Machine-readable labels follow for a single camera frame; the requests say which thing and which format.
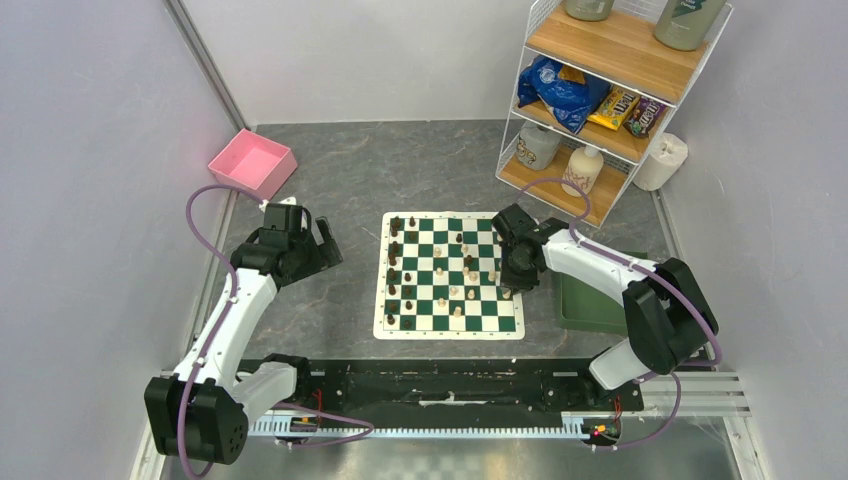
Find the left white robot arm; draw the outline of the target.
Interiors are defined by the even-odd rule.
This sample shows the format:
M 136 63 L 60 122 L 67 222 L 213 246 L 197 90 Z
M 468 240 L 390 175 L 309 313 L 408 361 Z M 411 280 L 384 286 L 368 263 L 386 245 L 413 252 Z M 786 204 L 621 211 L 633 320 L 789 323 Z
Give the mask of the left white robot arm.
M 300 205 L 267 206 L 261 227 L 231 254 L 222 294 L 186 357 L 167 377 L 154 377 L 144 401 L 157 451 L 184 460 L 229 465 L 248 428 L 280 402 L 307 405 L 314 393 L 306 358 L 244 352 L 278 292 L 341 264 L 326 217 Z

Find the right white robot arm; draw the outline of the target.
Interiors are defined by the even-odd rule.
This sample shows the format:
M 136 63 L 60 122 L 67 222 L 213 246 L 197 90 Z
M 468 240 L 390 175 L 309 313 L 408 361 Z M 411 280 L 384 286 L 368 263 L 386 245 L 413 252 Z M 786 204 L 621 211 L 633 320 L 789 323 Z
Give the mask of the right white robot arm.
M 528 292 L 546 271 L 577 278 L 623 308 L 627 338 L 596 356 L 577 382 L 579 400 L 601 409 L 629 381 L 668 375 L 705 345 L 717 344 L 718 325 L 689 266 L 655 263 L 609 249 L 564 221 L 535 221 L 519 205 L 497 213 L 500 285 Z

